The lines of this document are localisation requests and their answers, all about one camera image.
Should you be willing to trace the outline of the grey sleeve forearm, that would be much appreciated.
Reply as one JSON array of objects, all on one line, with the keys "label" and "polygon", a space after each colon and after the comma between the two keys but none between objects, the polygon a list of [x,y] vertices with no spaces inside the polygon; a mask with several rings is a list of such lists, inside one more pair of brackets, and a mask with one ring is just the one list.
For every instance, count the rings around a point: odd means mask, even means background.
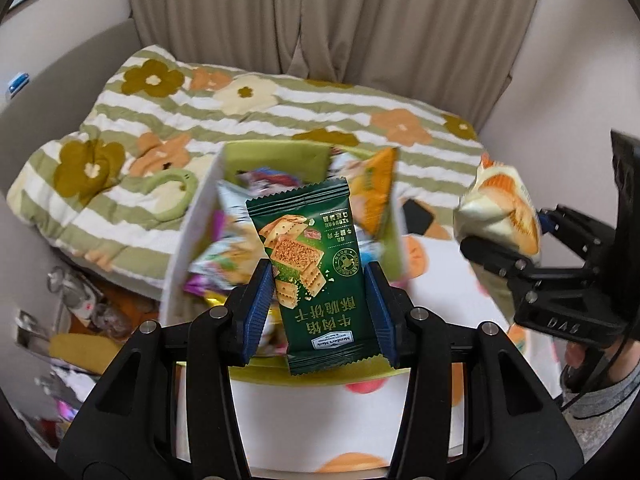
[{"label": "grey sleeve forearm", "polygon": [[639,393],[639,367],[623,380],[588,392],[564,412],[585,462],[596,455],[623,420]]}]

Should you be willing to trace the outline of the person's right hand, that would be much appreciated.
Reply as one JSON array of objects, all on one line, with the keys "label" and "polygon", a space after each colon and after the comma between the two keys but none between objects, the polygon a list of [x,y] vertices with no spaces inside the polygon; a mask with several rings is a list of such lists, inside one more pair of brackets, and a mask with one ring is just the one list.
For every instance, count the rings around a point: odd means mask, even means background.
[{"label": "person's right hand", "polygon": [[579,370],[585,362],[586,352],[587,347],[583,344],[573,341],[568,342],[564,354],[566,365],[574,368],[574,370]]}]

